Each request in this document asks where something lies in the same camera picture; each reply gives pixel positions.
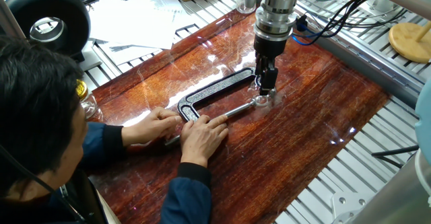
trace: man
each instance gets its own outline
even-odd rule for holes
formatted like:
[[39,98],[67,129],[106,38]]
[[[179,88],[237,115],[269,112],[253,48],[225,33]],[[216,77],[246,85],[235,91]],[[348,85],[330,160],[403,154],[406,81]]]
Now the man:
[[[172,134],[180,122],[177,113],[156,108],[130,127],[87,124],[75,91],[82,74],[68,57],[0,37],[0,148],[57,190],[50,193],[3,152],[0,223],[103,223],[94,187],[79,169],[106,165],[129,145]],[[161,223],[208,223],[211,174],[206,167],[228,134],[226,119],[202,116],[184,125],[183,156]]]

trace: glossy varnished surface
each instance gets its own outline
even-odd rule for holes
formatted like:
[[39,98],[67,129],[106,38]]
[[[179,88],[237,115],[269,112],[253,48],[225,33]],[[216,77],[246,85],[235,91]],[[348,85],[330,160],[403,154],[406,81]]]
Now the glossy varnished surface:
[[[254,21],[229,13],[97,89],[104,121],[133,124],[156,106],[176,109],[183,96],[254,66]],[[317,46],[289,41],[276,64],[274,102],[231,119],[210,160],[211,223],[271,223],[388,98]],[[255,94],[246,85],[200,112],[217,116]],[[90,178],[122,223],[157,223],[179,159],[179,149],[134,155]]]

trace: papers on table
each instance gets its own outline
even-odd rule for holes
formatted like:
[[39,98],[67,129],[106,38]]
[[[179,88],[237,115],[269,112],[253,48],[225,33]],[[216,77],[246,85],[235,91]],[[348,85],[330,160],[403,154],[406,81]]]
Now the papers on table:
[[90,38],[116,65],[171,49],[176,30],[193,26],[178,0],[99,0]]

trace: reddish wood grain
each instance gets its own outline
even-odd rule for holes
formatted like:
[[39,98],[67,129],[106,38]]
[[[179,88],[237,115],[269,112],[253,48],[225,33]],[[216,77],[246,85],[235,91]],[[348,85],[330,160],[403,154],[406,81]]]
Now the reddish wood grain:
[[[183,96],[254,66],[254,21],[229,13],[98,88],[104,121],[132,124],[156,106],[175,109]],[[289,41],[276,65],[272,104],[231,119],[228,140],[210,160],[211,223],[274,221],[389,96],[318,46]],[[246,86],[200,112],[217,116],[256,93]],[[157,223],[179,159],[180,149],[134,155],[90,179],[122,223]]]

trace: cable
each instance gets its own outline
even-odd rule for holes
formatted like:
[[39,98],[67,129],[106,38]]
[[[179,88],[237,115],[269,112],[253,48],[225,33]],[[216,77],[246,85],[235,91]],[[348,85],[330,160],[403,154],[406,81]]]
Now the cable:
[[376,158],[377,158],[377,159],[380,159],[380,160],[383,160],[383,161],[386,161],[386,162],[388,162],[388,163],[390,163],[390,164],[394,165],[395,167],[398,167],[398,168],[402,168],[402,167],[403,167],[401,164],[399,164],[399,163],[397,163],[396,161],[393,161],[393,160],[391,160],[391,159],[389,159],[389,158],[387,158],[387,157],[383,157],[383,156],[381,156],[381,157],[376,157]]
[[[320,37],[324,36],[324,37],[332,37],[338,34],[338,32],[342,29],[342,27],[345,25],[349,15],[351,12],[355,11],[356,8],[362,4],[363,2],[365,2],[367,0],[351,0],[349,2],[347,2],[345,5],[343,5],[342,8],[340,8],[337,13],[335,13],[335,15],[331,18],[331,20],[329,21],[329,23],[322,29],[321,32],[314,34],[313,36],[315,36],[315,38],[309,42],[309,43],[304,43],[299,41],[299,39],[297,39],[294,35],[293,39],[295,41],[297,41],[298,43],[300,43],[303,46],[309,46],[311,44],[314,44]],[[336,20],[337,16],[345,9],[344,15],[341,17],[341,19]],[[329,32],[331,31],[333,28],[335,28],[336,26],[338,26],[338,29],[330,34],[330,35],[323,35],[325,32]]]
[[60,196],[48,184],[43,182],[40,178],[35,176],[32,172],[30,172],[23,165],[21,165],[9,152],[7,152],[7,150],[2,145],[0,145],[0,153],[2,154],[2,156],[4,156],[4,158],[6,158],[6,160],[8,160],[10,162],[10,164],[12,164],[14,167],[16,167],[21,173],[23,173],[25,176],[29,177],[30,179],[32,179],[35,182],[37,182],[38,184],[40,184],[43,188],[45,188],[53,196],[55,196],[66,207],[66,209],[75,217],[75,219],[77,221],[79,221],[82,224],[86,223],[86,220],[83,217],[81,217],[81,215],[76,213],[73,210],[72,206],[62,196]]
[[[392,11],[395,11],[395,10],[397,10],[399,8],[399,6],[397,5],[397,6],[395,6],[395,8],[393,8],[393,9],[391,9],[391,10],[389,10],[389,11],[386,11],[386,12],[384,12],[384,13],[381,13],[381,14],[379,14],[379,15],[371,15],[371,16],[350,16],[349,18],[350,19],[368,19],[368,18],[374,18],[374,17],[379,17],[379,16],[382,16],[382,15],[386,15],[387,13],[391,13]],[[325,9],[325,8],[320,8],[320,9],[322,9],[323,11],[326,11],[327,13],[332,13],[332,14],[334,14],[332,11],[330,11],[330,10],[328,10],[328,9]]]
[[378,153],[371,153],[371,156],[373,157],[382,157],[382,156],[388,156],[388,155],[395,155],[395,154],[400,154],[400,153],[408,153],[411,151],[416,151],[419,149],[419,146],[413,146],[413,147],[404,147],[402,149],[396,149],[396,150],[391,150],[391,151],[383,151],[383,152],[378,152]]
[[[352,23],[347,22],[347,19],[351,18],[350,14],[353,13],[354,11],[356,11],[356,9],[359,7],[359,5],[361,5],[365,1],[367,1],[367,0],[351,0],[351,1],[348,1],[342,8],[340,8],[334,14],[334,16],[331,18],[331,20],[325,26],[325,28],[323,28],[320,32],[312,33],[311,35],[293,34],[292,38],[297,43],[299,43],[299,44],[301,44],[303,46],[309,46],[311,44],[314,44],[317,41],[317,39],[319,39],[320,37],[330,38],[330,37],[333,37],[333,36],[337,35],[341,31],[341,29],[344,28],[344,27],[347,27],[347,28],[373,28],[373,27],[377,27],[377,26],[383,26],[383,25],[385,25],[387,23],[390,23],[390,22],[393,22],[393,21],[399,19],[401,16],[403,16],[407,12],[406,9],[401,9],[394,17],[392,17],[391,19],[389,19],[389,20],[387,20],[385,22],[376,22],[376,23],[373,23],[373,24],[352,24]],[[337,17],[340,16],[339,14],[341,14],[342,11],[344,11],[344,14],[341,16],[341,18],[337,19]],[[307,11],[306,13],[309,13],[313,17],[313,19],[317,22],[316,18],[312,15],[311,12]],[[305,25],[304,24],[302,24],[302,25],[299,24],[299,26],[303,27],[302,29],[307,30],[309,32],[313,32],[310,29],[308,29]],[[336,28],[336,27],[338,27],[338,28],[337,28],[337,30],[334,33],[332,33],[332,34],[324,34],[326,32],[330,32],[333,28]],[[298,38],[314,38],[314,39],[311,42],[309,42],[309,43],[305,43],[305,42],[301,42]]]

